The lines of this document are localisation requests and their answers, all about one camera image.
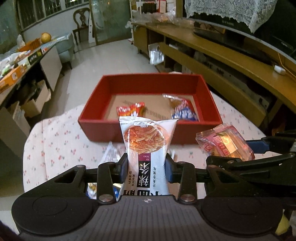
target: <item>window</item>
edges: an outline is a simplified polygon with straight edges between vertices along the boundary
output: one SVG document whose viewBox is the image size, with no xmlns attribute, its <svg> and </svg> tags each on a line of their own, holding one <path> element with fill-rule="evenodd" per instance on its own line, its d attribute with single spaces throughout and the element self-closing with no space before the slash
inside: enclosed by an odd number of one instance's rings
<svg viewBox="0 0 296 241">
<path fill-rule="evenodd" d="M 65 0 L 66 8 L 89 2 L 88 0 Z"/>
<path fill-rule="evenodd" d="M 88 3 L 89 0 L 17 0 L 17 12 L 21 29 L 50 17 L 70 7 Z"/>
<path fill-rule="evenodd" d="M 61 4 L 59 0 L 44 0 L 46 16 L 61 11 Z"/>
</svg>

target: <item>floral tablecloth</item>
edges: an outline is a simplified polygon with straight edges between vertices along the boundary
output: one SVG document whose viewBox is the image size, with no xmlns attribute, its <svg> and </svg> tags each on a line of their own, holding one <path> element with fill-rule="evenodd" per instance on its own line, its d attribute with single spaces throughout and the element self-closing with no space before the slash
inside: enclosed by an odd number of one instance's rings
<svg viewBox="0 0 296 241">
<path fill-rule="evenodd" d="M 224 123 L 232 124 L 246 139 L 260 139 L 265 135 L 246 117 L 220 97 L 212 93 Z M 77 120 L 83 110 L 80 105 L 61 116 L 45 119 L 32 129 L 24 148 L 23 182 L 25 192 L 40 185 L 78 164 L 86 168 L 97 168 L 108 143 L 96 143 L 87 139 Z M 124 152 L 123 143 L 113 144 Z M 186 161 L 196 168 L 206 167 L 206 155 L 199 145 L 171 145 L 175 151 L 175 161 Z M 256 158 L 275 156 L 276 153 L 255 154 Z M 178 193 L 179 184 L 170 184 L 170 191 Z M 198 197 L 205 196 L 204 185 L 199 183 Z"/>
</svg>

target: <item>table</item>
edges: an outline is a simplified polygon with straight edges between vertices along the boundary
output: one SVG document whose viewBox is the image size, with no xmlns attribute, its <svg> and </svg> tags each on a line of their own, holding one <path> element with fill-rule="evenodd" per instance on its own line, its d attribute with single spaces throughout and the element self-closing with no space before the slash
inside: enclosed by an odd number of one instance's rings
<svg viewBox="0 0 296 241">
<path fill-rule="evenodd" d="M 31 71 L 37 71 L 37 69 L 41 69 L 41 74 L 45 78 L 47 87 L 50 88 L 51 91 L 54 91 L 60 71 L 62 69 L 62 64 L 55 46 L 49 48 L 49 50 L 45 52 L 38 61 L 28 67 L 22 77 L 19 78 L 19 80 L 14 85 L 0 93 L 1 161 L 5 161 L 7 163 L 13 162 L 15 165 L 21 165 L 20 161 L 23 157 L 23 148 L 27 139 L 27 135 L 13 120 L 6 107 L 9 99 L 12 97 L 14 91 L 19 88 L 21 82 L 26 81 L 26 76 L 28 76 Z"/>
<path fill-rule="evenodd" d="M 260 139 L 265 135 L 239 111 L 212 93 L 214 101 L 224 123 L 232 124 L 246 139 Z M 23 184 L 29 191 L 78 164 L 86 168 L 97 168 L 103 162 L 102 157 L 108 143 L 90 142 L 80 128 L 77 120 L 84 105 L 80 105 L 61 116 L 43 120 L 32 129 L 24 148 Z M 123 143 L 113 143 L 122 154 Z M 175 150 L 175 161 L 193 163 L 196 168 L 206 167 L 206 155 L 199 145 L 171 145 Z M 255 154 L 256 158 L 271 157 L 276 153 Z M 178 194 L 179 184 L 170 184 L 170 192 Z M 205 197 L 203 183 L 197 184 L 198 197 Z"/>
<path fill-rule="evenodd" d="M 170 39 L 200 51 L 251 78 L 276 97 L 276 102 L 266 118 L 272 121 L 282 104 L 296 113 L 296 80 L 288 75 L 279 75 L 273 67 L 241 54 L 220 44 L 196 36 L 192 29 L 175 25 L 136 25 L 133 31 L 134 45 L 138 50 L 148 53 L 148 44 L 160 43 L 160 50 L 165 55 L 164 67 L 174 60 L 196 74 L 203 75 L 205 81 L 219 92 L 235 108 L 243 113 L 256 126 L 265 122 L 266 111 L 240 88 L 223 76 L 196 61 L 194 58 L 168 45 Z"/>
</svg>

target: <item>television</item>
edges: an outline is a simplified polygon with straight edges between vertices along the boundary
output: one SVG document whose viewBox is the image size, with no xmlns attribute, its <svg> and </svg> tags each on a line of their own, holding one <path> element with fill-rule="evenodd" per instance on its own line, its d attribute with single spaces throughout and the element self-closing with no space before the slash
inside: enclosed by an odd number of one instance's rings
<svg viewBox="0 0 296 241">
<path fill-rule="evenodd" d="M 184 18 L 187 17 L 185 0 L 183 0 L 182 15 Z M 245 23 L 239 23 L 233 18 L 222 18 L 206 13 L 195 13 L 190 18 L 223 27 L 259 41 L 296 64 L 296 1 L 294 0 L 278 0 L 271 17 L 255 33 L 252 33 Z"/>
</svg>

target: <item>pink snack package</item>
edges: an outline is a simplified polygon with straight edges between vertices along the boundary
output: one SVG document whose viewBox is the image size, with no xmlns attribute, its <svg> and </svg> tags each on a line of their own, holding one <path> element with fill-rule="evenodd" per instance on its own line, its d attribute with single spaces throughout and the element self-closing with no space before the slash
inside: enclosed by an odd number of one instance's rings
<svg viewBox="0 0 296 241">
<path fill-rule="evenodd" d="M 238 157 L 243 161 L 255 159 L 254 152 L 237 129 L 222 124 L 214 129 L 196 134 L 196 141 L 205 153 L 214 156 Z"/>
</svg>

